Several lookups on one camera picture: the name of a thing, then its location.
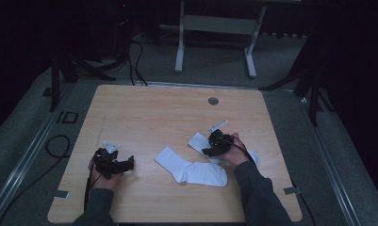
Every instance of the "table leg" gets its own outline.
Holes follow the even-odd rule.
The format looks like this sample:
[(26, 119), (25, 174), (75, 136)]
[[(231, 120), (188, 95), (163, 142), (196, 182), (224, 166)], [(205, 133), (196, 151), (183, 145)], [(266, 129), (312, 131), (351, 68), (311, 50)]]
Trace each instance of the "table leg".
[(183, 70), (183, 56), (185, 54), (185, 43), (184, 38), (184, 20), (185, 20), (185, 1), (180, 1), (180, 25), (179, 25), (179, 46), (177, 47), (176, 64), (174, 66), (174, 71), (176, 73), (181, 73)]
[(254, 33), (252, 35), (250, 45), (244, 48), (244, 55), (247, 61), (248, 75), (252, 78), (256, 77), (255, 65), (254, 65), (254, 60), (253, 60), (253, 50), (254, 50), (256, 38), (258, 37), (258, 34), (259, 34), (259, 29), (262, 25), (262, 20), (265, 15), (265, 11), (266, 11), (266, 7), (262, 7), (262, 9), (259, 12), (258, 19), (255, 23)]

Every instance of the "wooden table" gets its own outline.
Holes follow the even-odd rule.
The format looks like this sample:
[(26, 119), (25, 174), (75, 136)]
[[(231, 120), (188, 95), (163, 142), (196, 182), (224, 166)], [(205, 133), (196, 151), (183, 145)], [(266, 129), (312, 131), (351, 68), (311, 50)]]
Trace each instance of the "wooden table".
[[(219, 100), (217, 105), (208, 102)], [(126, 172), (116, 192), (111, 215), (116, 222), (242, 222), (238, 184), (232, 169), (226, 187), (179, 185), (154, 160), (165, 146), (188, 161), (208, 162), (191, 149), (189, 140), (212, 124), (229, 120), (226, 134), (238, 132), (248, 150), (259, 156), (261, 174), (293, 221), (302, 218), (288, 170), (261, 92), (243, 89), (100, 86), (94, 95), (72, 156), (54, 198), (51, 222), (72, 222), (83, 213), (88, 164), (103, 141), (122, 145), (119, 156), (134, 155), (135, 169)]]

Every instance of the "forearm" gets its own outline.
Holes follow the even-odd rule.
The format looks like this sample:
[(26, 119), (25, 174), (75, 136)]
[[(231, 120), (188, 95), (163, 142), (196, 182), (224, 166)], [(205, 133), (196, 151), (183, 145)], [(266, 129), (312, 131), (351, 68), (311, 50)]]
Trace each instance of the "forearm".
[(92, 189), (86, 211), (74, 221), (74, 225), (114, 225), (109, 215), (113, 195), (109, 189)]
[(273, 192), (271, 180), (263, 177), (256, 165), (244, 162), (234, 173), (247, 225), (292, 225), (286, 209)]

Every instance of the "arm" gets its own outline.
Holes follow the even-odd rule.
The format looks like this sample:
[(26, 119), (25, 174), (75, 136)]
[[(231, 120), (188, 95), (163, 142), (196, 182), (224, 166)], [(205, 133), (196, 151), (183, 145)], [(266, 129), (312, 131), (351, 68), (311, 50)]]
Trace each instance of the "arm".
[[(238, 134), (232, 136), (235, 137), (235, 144), (245, 149), (238, 141)], [(235, 167), (247, 225), (292, 225), (286, 209), (273, 192), (271, 179), (263, 177), (243, 151), (232, 146), (219, 158)]]
[(112, 206), (114, 192), (123, 174), (114, 174), (110, 179), (92, 171), (91, 190), (86, 211), (74, 221), (73, 225), (114, 225), (109, 211)]

